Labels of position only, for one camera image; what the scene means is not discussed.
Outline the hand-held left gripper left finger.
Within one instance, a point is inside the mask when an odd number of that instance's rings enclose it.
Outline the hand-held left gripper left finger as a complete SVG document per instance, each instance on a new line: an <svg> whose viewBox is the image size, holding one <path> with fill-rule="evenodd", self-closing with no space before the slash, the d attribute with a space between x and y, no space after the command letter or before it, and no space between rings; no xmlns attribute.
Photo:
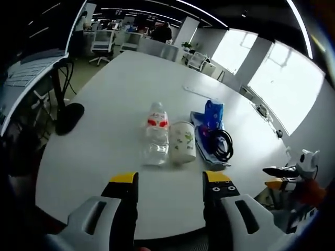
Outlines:
<svg viewBox="0 0 335 251"><path fill-rule="evenodd" d="M87 199L67 226L46 237L50 250L133 250L138 218L137 172L112 177L100 196Z"/></svg>

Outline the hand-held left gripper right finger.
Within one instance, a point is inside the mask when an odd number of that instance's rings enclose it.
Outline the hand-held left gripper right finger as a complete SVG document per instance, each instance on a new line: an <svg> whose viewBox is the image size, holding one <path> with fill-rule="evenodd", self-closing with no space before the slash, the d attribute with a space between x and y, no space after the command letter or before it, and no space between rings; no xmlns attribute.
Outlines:
<svg viewBox="0 0 335 251"><path fill-rule="evenodd" d="M286 250L295 238L222 172L203 172L203 201L209 250Z"/></svg>

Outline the person's right hand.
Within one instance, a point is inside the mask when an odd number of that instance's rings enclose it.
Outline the person's right hand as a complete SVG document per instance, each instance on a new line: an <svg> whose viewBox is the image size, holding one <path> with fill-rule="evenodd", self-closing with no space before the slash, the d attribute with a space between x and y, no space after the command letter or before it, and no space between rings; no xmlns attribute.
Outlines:
<svg viewBox="0 0 335 251"><path fill-rule="evenodd" d="M319 208L323 202L327 191L319 186L314 179L308 179L297 183L293 197L302 204Z"/></svg>

